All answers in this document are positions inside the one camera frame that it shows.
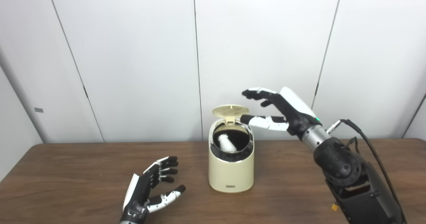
robotic hand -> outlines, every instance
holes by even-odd
[[[402,209],[374,148],[361,129],[350,120],[340,120],[325,130],[315,113],[289,88],[280,93],[264,88],[247,89],[242,95],[261,100],[262,107],[273,104],[284,117],[242,115],[240,121],[270,130],[286,130],[314,152],[330,191],[350,224],[402,224]],[[379,162],[389,189],[371,163],[352,153],[347,145],[330,135],[344,122],[365,139]]]
[[[120,224],[143,224],[149,213],[166,207],[186,190],[184,185],[180,185],[173,191],[149,198],[151,190],[160,182],[172,183],[175,181],[167,174],[178,173],[176,169],[171,168],[178,165],[177,160],[177,157],[164,157],[149,166],[142,176],[133,174],[124,198]]]

fingertip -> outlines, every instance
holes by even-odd
[[[175,189],[175,191],[180,192],[180,193],[183,193],[185,190],[186,190],[185,185],[180,185]]]

silver cylinder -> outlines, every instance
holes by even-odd
[[[315,149],[328,138],[331,138],[331,135],[328,134],[321,125],[315,125],[305,131],[302,136],[302,141],[312,151],[315,151]]]

white bottle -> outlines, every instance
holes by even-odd
[[[222,134],[218,137],[220,149],[224,152],[236,152],[237,148],[228,139],[228,135]]]

robotic finger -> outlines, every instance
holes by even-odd
[[[268,130],[286,131],[289,128],[289,123],[283,116],[252,116],[244,114],[241,116],[240,121],[253,127]]]
[[[166,192],[165,194],[157,195],[151,198],[148,198],[149,200],[149,206],[147,207],[149,210],[149,213],[158,211],[166,206],[168,206],[170,203],[175,201],[182,193],[186,190],[186,187],[184,185],[180,185],[175,190]]]

